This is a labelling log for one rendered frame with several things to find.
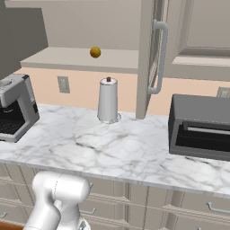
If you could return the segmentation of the beige open cabinet door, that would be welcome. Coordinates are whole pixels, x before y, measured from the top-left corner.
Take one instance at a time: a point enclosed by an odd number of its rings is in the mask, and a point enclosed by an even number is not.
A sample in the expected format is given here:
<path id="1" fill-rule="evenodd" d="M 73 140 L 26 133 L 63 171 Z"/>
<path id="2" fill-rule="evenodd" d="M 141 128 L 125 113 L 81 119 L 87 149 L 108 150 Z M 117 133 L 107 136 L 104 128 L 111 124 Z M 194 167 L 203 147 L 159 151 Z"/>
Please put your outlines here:
<path id="1" fill-rule="evenodd" d="M 148 87 L 157 86 L 159 59 L 162 48 L 162 30 L 153 30 L 153 20 L 165 22 L 168 0 L 141 0 L 139 52 L 137 70 L 136 118 L 146 116 L 152 94 Z"/>

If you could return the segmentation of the beige closed cabinet door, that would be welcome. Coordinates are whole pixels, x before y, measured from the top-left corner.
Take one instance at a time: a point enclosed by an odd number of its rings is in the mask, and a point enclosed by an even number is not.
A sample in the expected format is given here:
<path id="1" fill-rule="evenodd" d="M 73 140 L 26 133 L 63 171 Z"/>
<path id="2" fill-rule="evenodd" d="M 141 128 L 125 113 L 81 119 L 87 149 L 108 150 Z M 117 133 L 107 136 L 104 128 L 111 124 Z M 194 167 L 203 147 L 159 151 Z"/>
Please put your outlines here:
<path id="1" fill-rule="evenodd" d="M 164 76 L 230 82 L 230 0 L 169 0 Z"/>

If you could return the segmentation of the white paper towel roll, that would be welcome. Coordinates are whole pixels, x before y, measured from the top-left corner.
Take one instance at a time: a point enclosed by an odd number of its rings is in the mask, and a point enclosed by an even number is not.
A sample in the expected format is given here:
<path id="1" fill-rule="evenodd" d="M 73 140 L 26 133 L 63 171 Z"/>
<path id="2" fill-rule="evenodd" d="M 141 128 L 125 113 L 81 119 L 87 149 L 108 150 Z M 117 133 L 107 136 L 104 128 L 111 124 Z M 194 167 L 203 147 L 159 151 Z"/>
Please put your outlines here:
<path id="1" fill-rule="evenodd" d="M 100 81 L 97 118 L 107 124 L 121 119 L 118 113 L 118 80 L 107 76 Z"/>

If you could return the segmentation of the yellow-brown round fruit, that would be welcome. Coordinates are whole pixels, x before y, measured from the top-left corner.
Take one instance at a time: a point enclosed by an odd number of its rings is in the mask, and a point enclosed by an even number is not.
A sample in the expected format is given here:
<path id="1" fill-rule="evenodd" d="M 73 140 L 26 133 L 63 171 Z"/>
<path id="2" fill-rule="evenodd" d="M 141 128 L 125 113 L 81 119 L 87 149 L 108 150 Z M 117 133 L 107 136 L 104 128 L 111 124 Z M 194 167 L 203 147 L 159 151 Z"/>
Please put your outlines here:
<path id="1" fill-rule="evenodd" d="M 98 58 L 101 55 L 101 50 L 99 47 L 91 47 L 90 49 L 90 55 L 93 58 Z"/>

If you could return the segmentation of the beige drawer front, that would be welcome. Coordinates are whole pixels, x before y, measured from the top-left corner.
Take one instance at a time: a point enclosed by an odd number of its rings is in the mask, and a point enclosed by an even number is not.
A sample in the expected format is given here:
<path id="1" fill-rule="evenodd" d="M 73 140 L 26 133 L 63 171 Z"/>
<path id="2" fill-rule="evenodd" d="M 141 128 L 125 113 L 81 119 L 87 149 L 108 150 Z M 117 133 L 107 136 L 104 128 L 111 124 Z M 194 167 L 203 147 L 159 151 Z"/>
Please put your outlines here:
<path id="1" fill-rule="evenodd" d="M 230 210 L 230 199 L 217 198 L 206 194 L 184 192 L 180 202 L 180 208 L 206 214 L 218 220 L 230 222 L 229 214 L 222 214 L 208 209 L 207 202 L 212 202 L 213 208 Z"/>
<path id="2" fill-rule="evenodd" d="M 89 217 L 97 217 L 101 220 L 113 221 L 124 225 L 128 224 L 127 208 L 124 204 L 91 199 L 81 203 L 79 208 L 80 210 L 87 211 L 96 208 L 93 215 L 87 215 Z"/>
<path id="3" fill-rule="evenodd" d="M 29 219 L 32 207 L 23 204 L 18 199 L 0 199 L 0 215 L 4 212 L 7 212 L 7 215 L 0 218 L 1 221 L 24 225 Z"/>
<path id="4" fill-rule="evenodd" d="M 88 181 L 91 185 L 91 197 L 129 202 L 129 185 L 127 183 L 93 177 L 88 177 Z"/>

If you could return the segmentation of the dark grey toaster oven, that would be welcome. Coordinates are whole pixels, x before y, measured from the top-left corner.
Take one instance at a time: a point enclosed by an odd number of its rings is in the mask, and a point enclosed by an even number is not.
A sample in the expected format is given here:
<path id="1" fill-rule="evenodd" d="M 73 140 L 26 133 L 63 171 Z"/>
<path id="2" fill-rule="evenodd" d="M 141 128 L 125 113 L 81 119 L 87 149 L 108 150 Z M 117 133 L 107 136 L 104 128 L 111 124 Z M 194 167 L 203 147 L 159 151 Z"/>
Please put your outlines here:
<path id="1" fill-rule="evenodd" d="M 230 99 L 174 94 L 169 153 L 230 162 Z"/>

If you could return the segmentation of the grey coffee machine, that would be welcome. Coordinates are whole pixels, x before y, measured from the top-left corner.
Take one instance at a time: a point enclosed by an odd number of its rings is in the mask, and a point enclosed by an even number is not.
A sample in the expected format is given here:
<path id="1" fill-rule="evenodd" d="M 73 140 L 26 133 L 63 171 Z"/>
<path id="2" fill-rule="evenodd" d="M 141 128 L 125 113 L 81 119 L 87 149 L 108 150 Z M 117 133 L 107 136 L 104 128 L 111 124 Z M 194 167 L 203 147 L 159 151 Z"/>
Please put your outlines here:
<path id="1" fill-rule="evenodd" d="M 11 74 L 0 81 L 0 141 L 16 143 L 40 119 L 31 79 Z"/>

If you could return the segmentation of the grey wall outlet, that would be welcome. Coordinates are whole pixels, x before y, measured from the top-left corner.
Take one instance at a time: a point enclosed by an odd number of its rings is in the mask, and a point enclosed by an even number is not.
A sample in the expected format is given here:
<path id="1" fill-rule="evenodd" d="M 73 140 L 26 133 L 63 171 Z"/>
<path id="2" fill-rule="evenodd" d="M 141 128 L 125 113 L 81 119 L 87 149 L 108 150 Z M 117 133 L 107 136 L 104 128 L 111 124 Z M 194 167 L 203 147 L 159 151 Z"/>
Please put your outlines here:
<path id="1" fill-rule="evenodd" d="M 57 78 L 59 91 L 61 93 L 70 93 L 69 82 L 67 76 L 59 76 Z"/>
<path id="2" fill-rule="evenodd" d="M 219 87 L 217 97 L 230 98 L 230 87 Z"/>

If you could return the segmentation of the beige wall cabinet body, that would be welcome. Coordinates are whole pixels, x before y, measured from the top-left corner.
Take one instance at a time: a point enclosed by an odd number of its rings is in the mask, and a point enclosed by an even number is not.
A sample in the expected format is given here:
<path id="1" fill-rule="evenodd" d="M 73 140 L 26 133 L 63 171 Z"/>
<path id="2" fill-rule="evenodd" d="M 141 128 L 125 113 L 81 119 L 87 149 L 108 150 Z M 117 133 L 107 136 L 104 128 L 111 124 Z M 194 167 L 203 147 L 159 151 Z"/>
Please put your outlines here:
<path id="1" fill-rule="evenodd" d="M 8 8 L 40 8 L 48 46 L 23 67 L 135 74 L 141 0 L 7 0 Z M 90 55 L 99 47 L 101 55 Z"/>

